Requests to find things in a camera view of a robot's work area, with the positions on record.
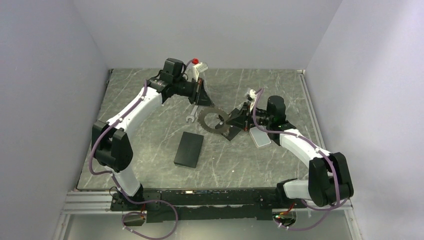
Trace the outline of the large toothed metal ring disc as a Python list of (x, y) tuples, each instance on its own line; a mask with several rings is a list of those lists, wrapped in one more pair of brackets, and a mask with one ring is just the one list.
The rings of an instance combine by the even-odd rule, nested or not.
[(231, 127), (227, 124), (229, 118), (229, 114), (221, 108), (205, 107), (199, 112), (197, 121), (205, 131), (211, 134), (224, 134)]

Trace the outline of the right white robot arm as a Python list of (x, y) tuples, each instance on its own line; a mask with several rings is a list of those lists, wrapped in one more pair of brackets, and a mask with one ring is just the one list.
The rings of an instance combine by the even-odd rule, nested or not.
[(354, 195), (346, 157), (340, 152), (331, 153), (303, 136), (287, 120), (286, 104), (281, 96), (270, 96), (266, 109), (253, 107), (253, 99), (249, 97), (229, 116), (218, 114), (221, 123), (216, 129), (236, 127), (251, 131), (260, 126), (260, 132), (305, 164), (308, 168), (306, 180), (293, 178), (276, 185), (275, 200), (280, 207), (287, 208), (295, 200), (309, 200), (318, 207), (331, 207)]

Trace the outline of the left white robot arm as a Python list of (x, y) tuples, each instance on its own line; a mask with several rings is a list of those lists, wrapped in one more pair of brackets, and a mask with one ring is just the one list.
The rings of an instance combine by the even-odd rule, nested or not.
[(174, 95), (187, 97), (192, 105), (214, 106), (205, 83), (201, 77), (191, 81), (183, 75), (151, 77), (144, 82), (140, 93), (118, 114), (107, 121), (97, 120), (92, 126), (88, 169), (92, 175), (96, 175), (93, 160), (97, 160), (105, 168), (102, 173), (110, 175), (118, 190), (125, 194), (123, 202), (129, 209), (137, 210), (144, 203), (143, 186), (131, 167), (134, 155), (131, 137), (134, 130)]

